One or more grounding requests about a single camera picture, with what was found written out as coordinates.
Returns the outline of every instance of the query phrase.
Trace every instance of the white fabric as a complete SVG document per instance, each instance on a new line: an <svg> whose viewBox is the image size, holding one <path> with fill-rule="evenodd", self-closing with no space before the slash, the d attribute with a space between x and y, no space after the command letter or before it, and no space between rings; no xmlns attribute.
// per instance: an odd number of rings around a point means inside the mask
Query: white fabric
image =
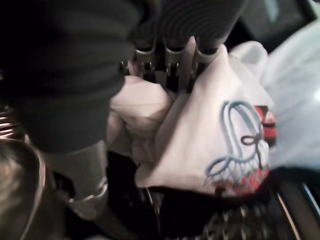
<svg viewBox="0 0 320 240"><path fill-rule="evenodd" d="M244 64L242 69L250 70L256 80L261 78L268 62L267 50L257 41L242 43L233 48L229 55Z"/></svg>
<svg viewBox="0 0 320 240"><path fill-rule="evenodd" d="M320 170L320 21L291 36L269 57L261 82L274 101L279 166Z"/></svg>
<svg viewBox="0 0 320 240"><path fill-rule="evenodd" d="M187 53L192 56L194 40L190 41L189 49L190 52ZM215 177L206 175L212 162L227 158L229 154L219 120L224 102L246 101L252 109L253 105L272 105L271 99L256 80L257 68L246 68L235 56L229 59L225 46L221 46L215 60L196 80L192 94L180 93L172 107L174 98L169 97L159 84L146 82L135 76L125 78L123 89L111 101L113 113L108 125L108 145L122 154L123 149L119 150L116 146L123 142L116 143L116 139L122 139L119 133L123 129L128 131L131 145L127 146L125 154L128 155L131 147L130 157L139 165L136 173L139 187L167 186L211 194L216 187L226 187L229 188L227 194L234 194L234 184L246 185L241 182L242 177L252 174L259 167L256 154L245 164L231 161L229 168ZM243 106L241 108L253 122L254 130L261 130L255 110L252 113ZM236 140L232 140L233 155L237 156L239 151L235 149L236 142L242 136L251 136L252 133L234 109L230 116L237 135ZM230 135L228 118L225 123ZM244 158L255 150L254 145L240 145ZM259 150L261 164L266 167L268 145L263 140L259 141ZM215 165L210 172L217 172L225 163L224 160ZM248 186L243 188L243 191L254 190L248 189Z"/></svg>

